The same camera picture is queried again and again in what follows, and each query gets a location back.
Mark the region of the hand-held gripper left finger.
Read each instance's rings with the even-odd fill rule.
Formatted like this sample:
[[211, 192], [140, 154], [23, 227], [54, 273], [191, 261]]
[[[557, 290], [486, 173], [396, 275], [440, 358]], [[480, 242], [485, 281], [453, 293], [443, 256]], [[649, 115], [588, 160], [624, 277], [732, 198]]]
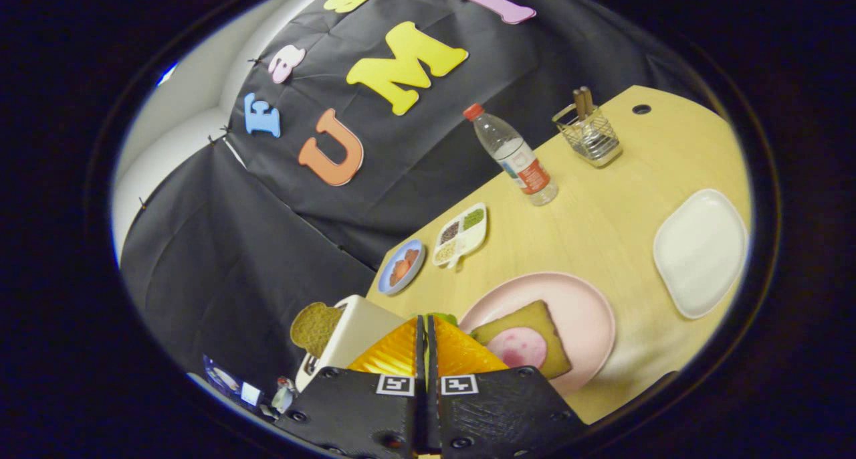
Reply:
[[403, 373], [323, 367], [276, 428], [333, 457], [418, 457], [426, 393], [424, 318], [411, 318], [381, 344], [403, 356]]

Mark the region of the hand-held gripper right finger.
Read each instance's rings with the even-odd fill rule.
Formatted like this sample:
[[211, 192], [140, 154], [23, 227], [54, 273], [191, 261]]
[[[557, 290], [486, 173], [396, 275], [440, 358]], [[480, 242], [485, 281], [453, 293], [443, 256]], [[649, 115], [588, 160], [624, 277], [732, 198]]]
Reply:
[[538, 458], [588, 426], [534, 367], [440, 374], [467, 334], [427, 316], [426, 451], [441, 458]]

